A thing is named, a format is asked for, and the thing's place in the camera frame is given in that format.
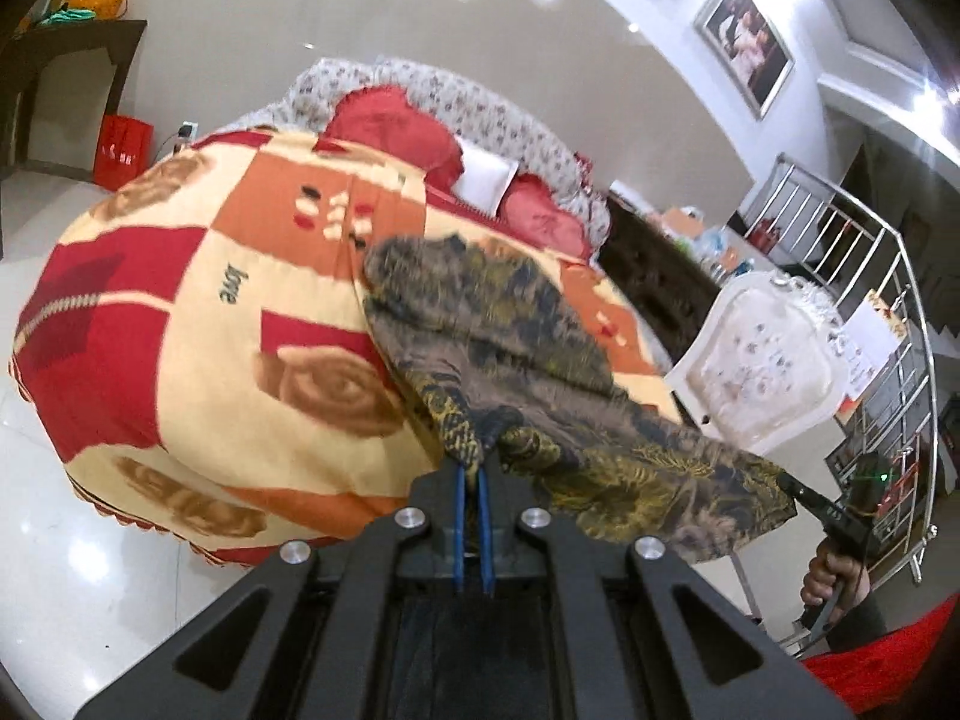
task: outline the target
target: triangular cutout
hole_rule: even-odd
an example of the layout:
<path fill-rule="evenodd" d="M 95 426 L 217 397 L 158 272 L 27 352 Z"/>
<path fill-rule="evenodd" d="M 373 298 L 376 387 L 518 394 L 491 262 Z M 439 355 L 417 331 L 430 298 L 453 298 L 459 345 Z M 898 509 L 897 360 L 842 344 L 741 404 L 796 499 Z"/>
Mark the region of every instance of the triangular cutout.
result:
<path fill-rule="evenodd" d="M 689 587 L 674 587 L 686 630 L 693 638 L 700 663 L 714 685 L 726 685 L 760 668 L 762 658 Z"/>
<path fill-rule="evenodd" d="M 248 595 L 216 627 L 183 652 L 174 668 L 184 677 L 218 692 L 229 688 L 269 601 L 267 589 Z"/>

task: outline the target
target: framed photo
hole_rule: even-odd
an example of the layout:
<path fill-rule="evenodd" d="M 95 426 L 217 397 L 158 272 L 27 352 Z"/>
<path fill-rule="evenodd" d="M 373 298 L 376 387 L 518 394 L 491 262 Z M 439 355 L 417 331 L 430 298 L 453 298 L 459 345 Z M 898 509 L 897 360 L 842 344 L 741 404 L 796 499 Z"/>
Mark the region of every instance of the framed photo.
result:
<path fill-rule="evenodd" d="M 793 70 L 784 38 L 753 0 L 709 0 L 696 25 L 762 119 Z"/>

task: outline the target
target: human hand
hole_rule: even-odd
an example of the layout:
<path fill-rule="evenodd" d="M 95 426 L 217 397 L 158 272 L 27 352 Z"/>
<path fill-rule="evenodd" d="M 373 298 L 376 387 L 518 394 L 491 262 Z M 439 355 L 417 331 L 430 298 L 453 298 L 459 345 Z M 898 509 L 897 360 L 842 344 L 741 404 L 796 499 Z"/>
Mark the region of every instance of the human hand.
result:
<path fill-rule="evenodd" d="M 800 598 L 805 604 L 819 607 L 832 598 L 837 577 L 844 580 L 843 594 L 830 614 L 831 625 L 870 593 L 870 575 L 863 570 L 863 565 L 853 557 L 838 555 L 836 546 L 829 538 L 820 542 L 817 557 L 810 560 L 809 568 L 800 589 Z"/>

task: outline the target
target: pillow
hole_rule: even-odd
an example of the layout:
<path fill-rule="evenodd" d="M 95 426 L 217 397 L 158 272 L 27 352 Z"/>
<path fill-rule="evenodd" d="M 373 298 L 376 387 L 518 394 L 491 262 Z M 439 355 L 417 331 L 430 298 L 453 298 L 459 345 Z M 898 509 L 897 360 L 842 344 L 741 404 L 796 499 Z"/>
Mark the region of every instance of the pillow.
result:
<path fill-rule="evenodd" d="M 464 154 L 464 174 L 453 185 L 453 194 L 480 213 L 492 217 L 517 175 L 520 162 L 486 151 L 466 138 L 457 138 L 457 143 Z"/>
<path fill-rule="evenodd" d="M 549 186 L 539 176 L 517 175 L 507 189 L 497 216 L 511 230 L 542 247 L 579 260 L 589 259 L 592 253 L 584 225 L 573 214 L 554 205 Z"/>
<path fill-rule="evenodd" d="M 426 182 L 451 191 L 464 171 L 460 145 L 429 114 L 407 103 L 398 86 L 359 89 L 337 104 L 323 132 L 328 138 L 377 148 L 426 173 Z"/>

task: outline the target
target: orange basket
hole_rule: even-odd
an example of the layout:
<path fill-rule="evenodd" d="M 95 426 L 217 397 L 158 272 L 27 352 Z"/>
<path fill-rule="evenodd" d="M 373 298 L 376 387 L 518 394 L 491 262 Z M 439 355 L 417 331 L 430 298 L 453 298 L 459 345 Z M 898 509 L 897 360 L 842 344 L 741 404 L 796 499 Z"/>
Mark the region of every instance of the orange basket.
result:
<path fill-rule="evenodd" d="M 66 0 L 64 4 L 92 10 L 101 20 L 118 19 L 127 12 L 127 0 Z"/>

